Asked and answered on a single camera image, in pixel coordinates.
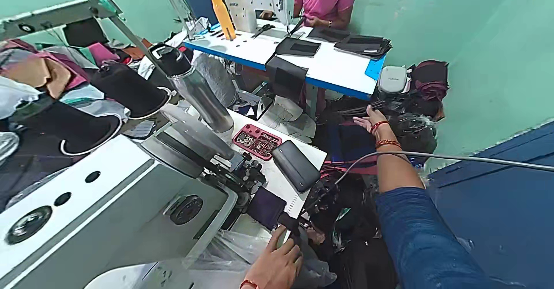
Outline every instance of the hand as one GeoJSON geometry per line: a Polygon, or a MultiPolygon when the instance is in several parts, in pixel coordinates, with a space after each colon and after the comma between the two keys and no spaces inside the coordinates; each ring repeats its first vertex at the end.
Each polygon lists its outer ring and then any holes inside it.
{"type": "MultiPolygon", "coordinates": [[[[371,105],[367,106],[366,111],[369,117],[353,117],[352,120],[354,120],[354,123],[356,123],[357,125],[364,127],[369,133],[371,133],[372,125],[376,124],[377,122],[387,121],[387,118],[377,109],[372,109],[371,105]]],[[[386,124],[381,124],[378,128],[381,127],[391,130],[390,127],[386,124]]]]}
{"type": "Polygon", "coordinates": [[[329,21],[319,19],[317,16],[306,16],[304,24],[308,27],[329,26],[329,21]]]}
{"type": "Polygon", "coordinates": [[[254,262],[244,279],[252,281],[260,289],[289,289],[293,285],[302,267],[302,253],[292,239],[277,249],[277,242],[286,230],[286,227],[281,225],[273,232],[264,252],[254,262]]]}
{"type": "Polygon", "coordinates": [[[264,10],[262,13],[260,13],[260,18],[262,20],[269,20],[273,16],[273,11],[264,10]]]}

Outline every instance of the black bottle cap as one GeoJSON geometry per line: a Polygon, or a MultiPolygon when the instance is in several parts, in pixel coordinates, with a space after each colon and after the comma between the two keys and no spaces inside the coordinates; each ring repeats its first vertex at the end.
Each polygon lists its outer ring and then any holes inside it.
{"type": "Polygon", "coordinates": [[[184,74],[192,68],[189,59],[177,48],[165,44],[157,44],[150,47],[150,52],[157,64],[168,76],[184,74]]]}

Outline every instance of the gray cable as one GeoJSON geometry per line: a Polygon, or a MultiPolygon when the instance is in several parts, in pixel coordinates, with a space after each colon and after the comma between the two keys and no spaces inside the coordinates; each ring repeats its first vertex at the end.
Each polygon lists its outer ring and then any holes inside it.
{"type": "Polygon", "coordinates": [[[491,164],[499,164],[499,165],[509,165],[509,166],[518,166],[518,167],[521,167],[521,168],[528,168],[528,169],[554,172],[554,166],[535,165],[535,164],[528,164],[528,163],[522,163],[522,162],[512,162],[510,160],[502,160],[502,159],[482,158],[482,157],[449,156],[449,155],[435,155],[435,154],[428,154],[428,153],[417,153],[415,151],[377,151],[375,153],[364,155],[361,158],[359,158],[357,161],[355,161],[344,172],[344,174],[335,182],[335,184],[338,184],[338,182],[342,181],[344,179],[344,177],[348,174],[348,172],[350,172],[350,169],[352,169],[357,163],[364,160],[365,158],[371,157],[371,156],[386,155],[386,154],[408,155],[408,156],[416,156],[416,157],[432,157],[432,158],[453,159],[453,160],[471,160],[471,161],[474,161],[474,162],[491,163],[491,164]]]}

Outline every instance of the table leg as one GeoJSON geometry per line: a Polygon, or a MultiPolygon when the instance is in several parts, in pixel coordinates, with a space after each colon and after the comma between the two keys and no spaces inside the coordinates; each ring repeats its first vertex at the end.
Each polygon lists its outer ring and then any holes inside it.
{"type": "Polygon", "coordinates": [[[318,87],[306,84],[306,113],[311,119],[315,120],[315,111],[317,109],[317,90],[318,87]]]}

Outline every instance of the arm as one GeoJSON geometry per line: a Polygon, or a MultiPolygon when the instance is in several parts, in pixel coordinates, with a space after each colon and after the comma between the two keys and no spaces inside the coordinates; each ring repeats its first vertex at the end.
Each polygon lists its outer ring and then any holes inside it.
{"type": "MultiPolygon", "coordinates": [[[[354,121],[370,129],[384,120],[369,106],[369,117],[354,121]]],[[[387,124],[379,126],[376,137],[396,140],[387,124]]],[[[400,151],[384,145],[378,151],[400,151]]],[[[405,289],[490,288],[486,274],[456,240],[443,222],[433,201],[407,158],[382,155],[377,160],[379,191],[376,199],[382,234],[405,289]]]]}
{"type": "Polygon", "coordinates": [[[322,20],[318,18],[317,16],[314,17],[307,17],[306,24],[310,27],[330,27],[334,29],[339,30],[346,30],[348,28],[348,25],[350,24],[350,18],[352,17],[352,9],[353,7],[347,8],[346,10],[343,10],[338,13],[338,17],[335,21],[327,21],[322,20]]]}
{"type": "Polygon", "coordinates": [[[300,12],[302,11],[302,4],[294,2],[294,13],[293,17],[300,17],[300,12]]]}
{"type": "Polygon", "coordinates": [[[284,225],[278,227],[267,243],[267,247],[246,273],[241,289],[290,289],[302,267],[302,252],[292,239],[277,247],[279,238],[286,232],[284,225]]]}
{"type": "MultiPolygon", "coordinates": [[[[354,122],[361,125],[368,132],[374,123],[386,121],[385,116],[378,110],[373,110],[371,105],[367,107],[369,117],[358,118],[354,117],[354,122]]],[[[388,123],[381,124],[375,136],[377,141],[393,140],[397,141],[396,136],[392,132],[388,123]]],[[[383,145],[378,151],[401,151],[396,145],[383,145]]],[[[379,181],[379,192],[384,193],[398,187],[410,186],[423,188],[423,183],[408,158],[404,155],[381,155],[377,158],[377,179],[379,181]]]]}

